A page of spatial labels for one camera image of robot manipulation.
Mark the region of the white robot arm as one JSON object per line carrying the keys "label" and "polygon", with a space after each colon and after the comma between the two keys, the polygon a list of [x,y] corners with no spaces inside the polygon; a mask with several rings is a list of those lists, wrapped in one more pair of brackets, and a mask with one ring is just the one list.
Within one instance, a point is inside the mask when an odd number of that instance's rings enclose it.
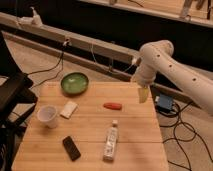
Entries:
{"label": "white robot arm", "polygon": [[141,46],[141,63],[133,75],[133,80],[140,86],[141,102],[146,101],[147,89],[160,72],[199,107],[213,115],[213,80],[174,60],[173,52],[174,46],[168,40]]}

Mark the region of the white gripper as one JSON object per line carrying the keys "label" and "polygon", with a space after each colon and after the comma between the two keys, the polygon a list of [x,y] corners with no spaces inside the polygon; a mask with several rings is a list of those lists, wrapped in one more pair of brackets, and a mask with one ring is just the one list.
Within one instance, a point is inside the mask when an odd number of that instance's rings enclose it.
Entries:
{"label": "white gripper", "polygon": [[131,77],[132,82],[136,82],[141,88],[138,89],[139,102],[145,103],[149,96],[149,87],[156,78],[157,71],[148,64],[142,62]]}

